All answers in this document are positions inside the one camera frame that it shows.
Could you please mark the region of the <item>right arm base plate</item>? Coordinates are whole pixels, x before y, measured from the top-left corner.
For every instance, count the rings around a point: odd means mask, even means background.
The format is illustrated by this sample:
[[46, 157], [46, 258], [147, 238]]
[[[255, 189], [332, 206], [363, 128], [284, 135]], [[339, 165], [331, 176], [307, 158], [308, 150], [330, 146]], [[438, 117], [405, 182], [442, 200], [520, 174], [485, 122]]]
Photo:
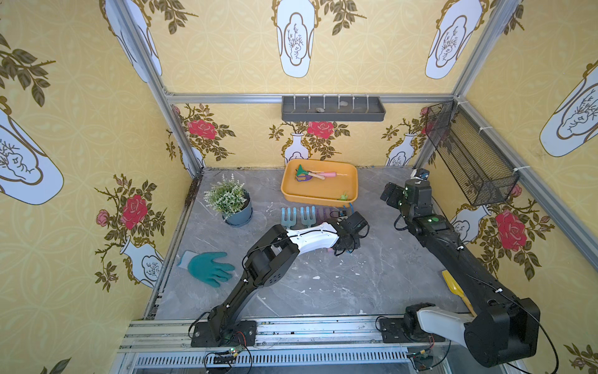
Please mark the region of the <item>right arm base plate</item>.
[[382, 335], [386, 344], [390, 343], [427, 343], [446, 342], [439, 335], [426, 333], [419, 325], [416, 317], [378, 316], [375, 321], [376, 330]]

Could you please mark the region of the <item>blue cultivator yellow handle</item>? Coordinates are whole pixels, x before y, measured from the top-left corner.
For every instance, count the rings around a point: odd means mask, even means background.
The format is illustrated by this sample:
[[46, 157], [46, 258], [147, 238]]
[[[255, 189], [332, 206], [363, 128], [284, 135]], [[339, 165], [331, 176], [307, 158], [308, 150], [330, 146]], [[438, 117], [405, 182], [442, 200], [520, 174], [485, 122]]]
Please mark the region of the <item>blue cultivator yellow handle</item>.
[[330, 217], [345, 219], [349, 218], [354, 213], [354, 206], [350, 204], [348, 207], [334, 207], [331, 210]]

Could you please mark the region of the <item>green rake wooden handle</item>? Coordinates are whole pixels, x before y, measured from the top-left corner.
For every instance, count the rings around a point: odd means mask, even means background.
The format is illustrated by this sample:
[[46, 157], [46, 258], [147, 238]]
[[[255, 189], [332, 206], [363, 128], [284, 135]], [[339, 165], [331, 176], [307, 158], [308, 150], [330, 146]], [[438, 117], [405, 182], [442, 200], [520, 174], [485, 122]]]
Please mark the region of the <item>green rake wooden handle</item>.
[[298, 182], [307, 182], [311, 179], [320, 179], [320, 180], [325, 180], [326, 177], [324, 175], [312, 172], [312, 171], [308, 171], [306, 169], [304, 169], [301, 165], [299, 165], [296, 169], [296, 175], [295, 175], [295, 179]]

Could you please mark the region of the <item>purple cultivator pink handle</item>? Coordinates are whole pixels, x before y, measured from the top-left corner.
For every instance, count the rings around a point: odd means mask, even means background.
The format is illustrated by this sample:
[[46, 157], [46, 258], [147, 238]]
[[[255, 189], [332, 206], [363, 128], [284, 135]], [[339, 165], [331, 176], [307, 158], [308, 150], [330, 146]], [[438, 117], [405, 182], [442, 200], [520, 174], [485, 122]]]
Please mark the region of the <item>purple cultivator pink handle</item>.
[[296, 174], [295, 180], [298, 182], [308, 182], [312, 179], [325, 180], [328, 178], [335, 178], [336, 176], [337, 176], [336, 172], [322, 172], [322, 173], [304, 172], [304, 173]]

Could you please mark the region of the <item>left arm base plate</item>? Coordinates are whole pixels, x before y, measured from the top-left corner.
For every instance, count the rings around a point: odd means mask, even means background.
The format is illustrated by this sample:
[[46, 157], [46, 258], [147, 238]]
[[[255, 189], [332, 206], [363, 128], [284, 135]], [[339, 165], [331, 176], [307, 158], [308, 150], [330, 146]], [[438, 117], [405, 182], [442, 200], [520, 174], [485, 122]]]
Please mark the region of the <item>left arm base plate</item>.
[[242, 320], [220, 333], [213, 333], [210, 324], [204, 320], [194, 325], [191, 333], [192, 348], [218, 348], [244, 345], [253, 347], [257, 336], [257, 322]]

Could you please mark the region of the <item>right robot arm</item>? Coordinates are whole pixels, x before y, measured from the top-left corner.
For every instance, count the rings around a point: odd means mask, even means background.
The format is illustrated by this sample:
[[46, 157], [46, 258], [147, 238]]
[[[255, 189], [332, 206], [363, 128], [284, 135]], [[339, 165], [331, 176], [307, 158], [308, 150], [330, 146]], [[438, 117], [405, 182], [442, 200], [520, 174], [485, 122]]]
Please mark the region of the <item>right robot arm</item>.
[[529, 358], [537, 352], [540, 309], [502, 285], [464, 245], [450, 221], [434, 212], [427, 180], [386, 184], [381, 199], [400, 211], [406, 229], [432, 253], [464, 291], [476, 315], [461, 316], [436, 306], [417, 311], [427, 332], [461, 344], [484, 367]]

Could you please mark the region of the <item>light blue hand rake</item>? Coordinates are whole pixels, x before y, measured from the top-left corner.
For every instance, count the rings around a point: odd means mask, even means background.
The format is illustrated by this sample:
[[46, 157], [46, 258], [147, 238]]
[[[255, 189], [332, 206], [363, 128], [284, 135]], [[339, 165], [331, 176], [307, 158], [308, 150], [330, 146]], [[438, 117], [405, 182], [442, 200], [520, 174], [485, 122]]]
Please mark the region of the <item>light blue hand rake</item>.
[[303, 224], [303, 226], [305, 226], [306, 228], [311, 228], [316, 225], [317, 219], [316, 219], [316, 207], [315, 206], [301, 207], [300, 213], [301, 213], [301, 223]]
[[287, 207], [281, 209], [281, 224], [286, 229], [292, 229], [297, 224], [297, 208]]

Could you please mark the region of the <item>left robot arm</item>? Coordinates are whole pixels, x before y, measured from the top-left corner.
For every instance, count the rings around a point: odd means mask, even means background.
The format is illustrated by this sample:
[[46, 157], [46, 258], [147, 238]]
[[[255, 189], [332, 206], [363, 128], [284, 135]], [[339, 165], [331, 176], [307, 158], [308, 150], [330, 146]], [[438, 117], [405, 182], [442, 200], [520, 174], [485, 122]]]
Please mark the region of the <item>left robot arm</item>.
[[358, 212], [347, 218], [330, 218], [313, 228], [292, 230], [274, 225], [246, 253], [241, 261], [239, 282], [223, 303], [214, 307], [207, 321], [217, 341], [233, 330], [243, 308], [260, 289], [275, 285], [305, 252], [331, 249], [335, 256], [359, 249], [370, 225]]

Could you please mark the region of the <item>orange plastic storage box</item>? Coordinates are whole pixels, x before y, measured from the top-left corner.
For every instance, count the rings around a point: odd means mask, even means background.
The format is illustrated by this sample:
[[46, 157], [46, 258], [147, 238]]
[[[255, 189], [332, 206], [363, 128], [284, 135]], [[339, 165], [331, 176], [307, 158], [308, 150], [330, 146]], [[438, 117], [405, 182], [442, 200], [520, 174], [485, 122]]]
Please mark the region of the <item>orange plastic storage box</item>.
[[[336, 172], [337, 176], [325, 180], [312, 179], [308, 182], [298, 182], [295, 180], [295, 175], [299, 165], [315, 173]], [[280, 190], [289, 202], [348, 207], [358, 198], [358, 170], [355, 166], [343, 162], [294, 159], [287, 163]], [[343, 193], [350, 194], [348, 201], [339, 200]]]

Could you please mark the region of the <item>purple rake pink handle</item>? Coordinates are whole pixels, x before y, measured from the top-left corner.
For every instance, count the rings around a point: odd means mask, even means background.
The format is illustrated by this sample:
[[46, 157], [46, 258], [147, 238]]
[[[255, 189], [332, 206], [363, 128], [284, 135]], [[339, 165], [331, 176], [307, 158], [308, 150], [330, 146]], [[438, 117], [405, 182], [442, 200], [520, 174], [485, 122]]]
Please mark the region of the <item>purple rake pink handle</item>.
[[327, 219], [331, 218], [330, 214], [332, 212], [331, 207], [318, 207], [316, 209], [316, 221], [317, 224], [322, 224], [322, 222], [326, 221]]

